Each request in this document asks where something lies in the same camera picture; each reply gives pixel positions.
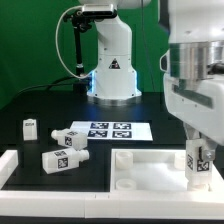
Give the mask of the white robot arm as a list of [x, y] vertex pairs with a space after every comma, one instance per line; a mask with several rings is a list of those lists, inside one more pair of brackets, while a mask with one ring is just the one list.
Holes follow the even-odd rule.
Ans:
[[[118, 16], [122, 9], [151, 0], [79, 0], [82, 17], [94, 21], [98, 64], [88, 96], [101, 101], [137, 98], [132, 67], [131, 28]], [[160, 24], [169, 32], [160, 59], [168, 112], [185, 124], [188, 150], [212, 161], [224, 145], [224, 0], [157, 0]]]

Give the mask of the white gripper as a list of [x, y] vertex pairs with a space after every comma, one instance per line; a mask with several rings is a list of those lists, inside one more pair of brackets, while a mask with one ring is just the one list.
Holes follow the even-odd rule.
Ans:
[[207, 136], [201, 138], [199, 158], [214, 161], [216, 143], [224, 145], [224, 75], [200, 81], [195, 91], [180, 90], [177, 80], [168, 74], [163, 83], [168, 112], [184, 122], [188, 140], [199, 140], [200, 132]]

